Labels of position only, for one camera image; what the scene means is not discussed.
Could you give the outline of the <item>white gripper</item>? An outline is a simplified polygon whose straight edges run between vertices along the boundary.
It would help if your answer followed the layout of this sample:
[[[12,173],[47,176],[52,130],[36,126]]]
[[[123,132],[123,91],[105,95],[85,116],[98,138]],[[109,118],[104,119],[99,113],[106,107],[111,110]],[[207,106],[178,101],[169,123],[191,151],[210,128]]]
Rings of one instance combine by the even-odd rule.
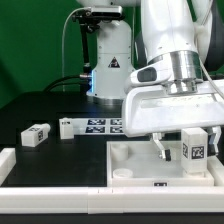
[[[197,88],[196,93],[187,95],[167,95],[160,85],[132,89],[122,105],[123,132],[128,137],[153,133],[159,158],[170,161],[171,153],[162,145],[161,133],[211,127],[207,130],[208,155],[218,155],[220,126],[224,126],[224,99],[208,81]]]

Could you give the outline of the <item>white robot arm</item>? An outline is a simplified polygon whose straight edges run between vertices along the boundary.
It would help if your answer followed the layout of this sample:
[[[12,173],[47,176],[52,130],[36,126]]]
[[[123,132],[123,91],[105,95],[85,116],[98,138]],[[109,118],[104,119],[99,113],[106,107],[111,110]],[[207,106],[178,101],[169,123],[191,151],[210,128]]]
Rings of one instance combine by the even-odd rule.
[[[97,34],[98,63],[89,98],[122,103],[128,137],[204,129],[211,139],[224,125],[224,80],[204,81],[209,38],[195,40],[186,0],[140,0],[143,55],[138,70],[129,60],[130,28],[103,17]]]

